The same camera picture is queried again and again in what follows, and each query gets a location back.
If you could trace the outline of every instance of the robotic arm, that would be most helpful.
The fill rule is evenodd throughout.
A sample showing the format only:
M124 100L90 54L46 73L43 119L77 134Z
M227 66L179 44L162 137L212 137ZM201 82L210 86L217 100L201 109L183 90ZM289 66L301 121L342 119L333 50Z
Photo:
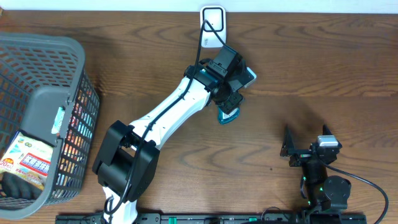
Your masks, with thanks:
M105 213L104 220L132 223L137 217L136 200L152 181L160 149L166 140L211 100L224 114L234 113L243 102L238 90L247 88L255 79L256 75L246 67L242 56L225 45L214 60L202 60L197 69L189 66L177 89L150 113L128 126L120 121L112 124L95 159L93 172L98 175L98 182L106 194L104 209L114 209L121 198L122 204L112 215ZM186 88L189 89L182 100L175 103ZM135 156L122 147L136 150Z

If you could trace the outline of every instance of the green component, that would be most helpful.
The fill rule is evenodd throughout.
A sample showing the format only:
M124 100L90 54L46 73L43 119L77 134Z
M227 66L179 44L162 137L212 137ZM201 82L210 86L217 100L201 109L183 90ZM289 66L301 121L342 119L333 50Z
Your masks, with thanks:
M175 217L170 217L170 218L169 218L169 224L177 224L177 218L175 218Z

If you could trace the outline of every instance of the red label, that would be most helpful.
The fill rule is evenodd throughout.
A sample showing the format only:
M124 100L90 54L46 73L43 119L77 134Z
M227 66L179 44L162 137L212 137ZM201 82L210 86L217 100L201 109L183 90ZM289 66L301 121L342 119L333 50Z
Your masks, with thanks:
M47 176L51 163L31 153L28 153L19 164L39 174Z

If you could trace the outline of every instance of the white sticker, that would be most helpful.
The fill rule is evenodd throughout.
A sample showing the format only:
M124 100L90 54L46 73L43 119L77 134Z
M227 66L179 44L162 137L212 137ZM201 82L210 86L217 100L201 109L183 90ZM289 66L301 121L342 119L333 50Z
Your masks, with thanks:
M232 110L232 112L230 112L229 114L225 114L225 113L223 112L223 119L227 119L227 118L232 117L232 116L236 113L237 110L238 110L238 108L235 108L235 109Z
M60 132L63 115L65 115L65 110L62 107L59 107L57 115L55 116L55 119L54 119L54 125L52 126L52 129L51 129L51 134L57 134Z

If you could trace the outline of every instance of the blue object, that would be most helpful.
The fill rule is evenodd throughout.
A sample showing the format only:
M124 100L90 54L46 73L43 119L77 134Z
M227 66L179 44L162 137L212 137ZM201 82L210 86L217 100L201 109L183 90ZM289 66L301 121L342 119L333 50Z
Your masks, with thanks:
M235 120L240 114L240 109L236 108L235 110L232 110L230 114L225 114L220 107L218 108L218 122L220 124L228 124L229 122Z

